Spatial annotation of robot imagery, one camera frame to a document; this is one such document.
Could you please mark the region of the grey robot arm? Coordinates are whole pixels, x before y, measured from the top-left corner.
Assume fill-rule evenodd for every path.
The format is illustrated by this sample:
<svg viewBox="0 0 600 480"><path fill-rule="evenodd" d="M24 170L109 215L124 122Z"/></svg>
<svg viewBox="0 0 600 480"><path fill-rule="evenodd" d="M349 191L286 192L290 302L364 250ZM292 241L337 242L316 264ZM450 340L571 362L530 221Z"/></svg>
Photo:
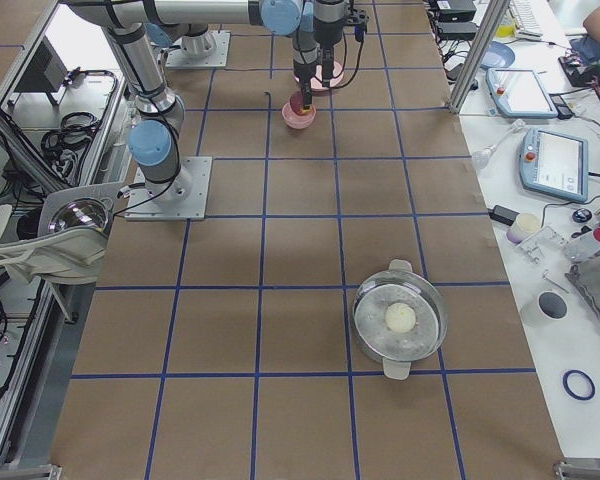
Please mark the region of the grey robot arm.
<svg viewBox="0 0 600 480"><path fill-rule="evenodd" d="M184 104L167 85L150 44L148 26L168 43L203 36L211 23L262 26L293 41L294 74L299 89L283 108L291 128L308 127L316 116L312 79L330 87L334 47L348 22L346 1L70 1L83 20L102 28L135 94L141 116L128 146L145 179L147 204L169 208L191 195L195 178L179 152Z"/></svg>
<svg viewBox="0 0 600 480"><path fill-rule="evenodd" d="M292 39L294 75L300 91L290 100L300 116L312 108L312 78L321 70L320 82L331 87L334 47L355 10L346 1L146 1L146 23L168 46L191 24L212 18L222 23L249 24Z"/></svg>

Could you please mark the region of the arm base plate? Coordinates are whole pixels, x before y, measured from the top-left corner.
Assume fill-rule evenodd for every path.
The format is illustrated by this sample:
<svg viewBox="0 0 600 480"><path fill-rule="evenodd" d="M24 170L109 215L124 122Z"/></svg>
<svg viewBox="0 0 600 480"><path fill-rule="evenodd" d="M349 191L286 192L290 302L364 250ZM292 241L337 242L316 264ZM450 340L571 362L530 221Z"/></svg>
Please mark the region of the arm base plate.
<svg viewBox="0 0 600 480"><path fill-rule="evenodd" d="M225 68L231 33L227 30L207 30L195 36L183 36L168 49L165 67L196 70Z"/></svg>
<svg viewBox="0 0 600 480"><path fill-rule="evenodd" d="M122 213L127 221L203 220L206 213L213 159L187 156L180 159L180 173L169 189L158 196L168 183L147 182L140 167L135 183L144 186L130 192L129 203Z"/></svg>

